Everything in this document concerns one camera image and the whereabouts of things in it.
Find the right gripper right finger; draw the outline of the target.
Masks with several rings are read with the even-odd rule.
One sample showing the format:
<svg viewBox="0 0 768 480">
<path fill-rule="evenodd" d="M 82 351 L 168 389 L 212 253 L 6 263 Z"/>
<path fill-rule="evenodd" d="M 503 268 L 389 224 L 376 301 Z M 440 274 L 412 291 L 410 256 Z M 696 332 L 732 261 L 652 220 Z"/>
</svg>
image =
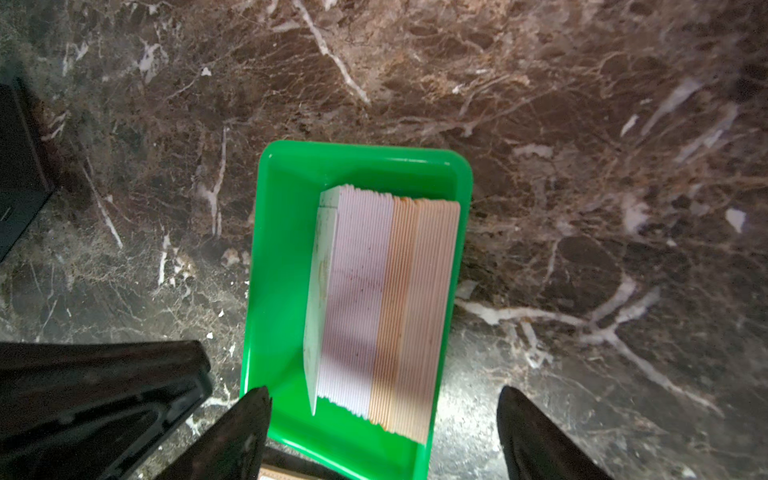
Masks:
<svg viewBox="0 0 768 480">
<path fill-rule="evenodd" d="M 497 430 L 511 479 L 610 479 L 514 387 L 505 386 L 501 390 Z"/>
</svg>

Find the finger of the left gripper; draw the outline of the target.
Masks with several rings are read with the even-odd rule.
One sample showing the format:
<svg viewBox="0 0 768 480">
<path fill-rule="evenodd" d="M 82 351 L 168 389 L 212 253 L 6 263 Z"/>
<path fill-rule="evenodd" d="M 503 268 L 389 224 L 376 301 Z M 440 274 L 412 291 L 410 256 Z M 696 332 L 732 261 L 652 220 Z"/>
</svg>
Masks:
<svg viewBox="0 0 768 480">
<path fill-rule="evenodd" d="M 198 341 L 1 345 L 1 476 L 126 479 L 211 395 Z"/>
</svg>

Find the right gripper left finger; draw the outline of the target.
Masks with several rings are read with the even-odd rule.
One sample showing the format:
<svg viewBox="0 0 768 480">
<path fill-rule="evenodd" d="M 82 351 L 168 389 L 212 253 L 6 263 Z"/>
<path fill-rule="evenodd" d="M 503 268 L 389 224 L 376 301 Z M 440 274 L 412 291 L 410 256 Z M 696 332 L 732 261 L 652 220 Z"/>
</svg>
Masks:
<svg viewBox="0 0 768 480">
<path fill-rule="evenodd" d="M 161 479 L 256 479 L 265 451 L 272 399 L 252 389 L 167 467 Z"/>
</svg>

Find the tan leather card holder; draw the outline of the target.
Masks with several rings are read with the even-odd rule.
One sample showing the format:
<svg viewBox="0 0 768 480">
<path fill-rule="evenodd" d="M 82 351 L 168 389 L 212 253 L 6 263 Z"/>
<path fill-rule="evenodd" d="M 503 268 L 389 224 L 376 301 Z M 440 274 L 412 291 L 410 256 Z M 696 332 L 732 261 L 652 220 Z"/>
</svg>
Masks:
<svg viewBox="0 0 768 480">
<path fill-rule="evenodd" d="M 345 479 L 345 476 L 311 460 L 267 446 L 259 479 Z"/>
</svg>

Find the green plastic card tray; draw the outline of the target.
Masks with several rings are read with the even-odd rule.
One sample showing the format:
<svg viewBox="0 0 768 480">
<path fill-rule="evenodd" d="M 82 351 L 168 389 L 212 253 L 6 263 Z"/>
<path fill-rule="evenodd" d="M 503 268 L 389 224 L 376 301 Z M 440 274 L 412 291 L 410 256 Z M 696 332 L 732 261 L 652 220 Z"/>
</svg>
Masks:
<svg viewBox="0 0 768 480">
<path fill-rule="evenodd" d="M 432 446 L 388 433 L 328 401 L 309 406 L 302 343 L 320 194 L 351 184 L 455 201 L 468 224 L 470 163 L 451 150 L 279 140 L 263 151 L 254 204 L 241 392 L 266 387 L 268 436 L 353 479 L 424 479 Z"/>
</svg>

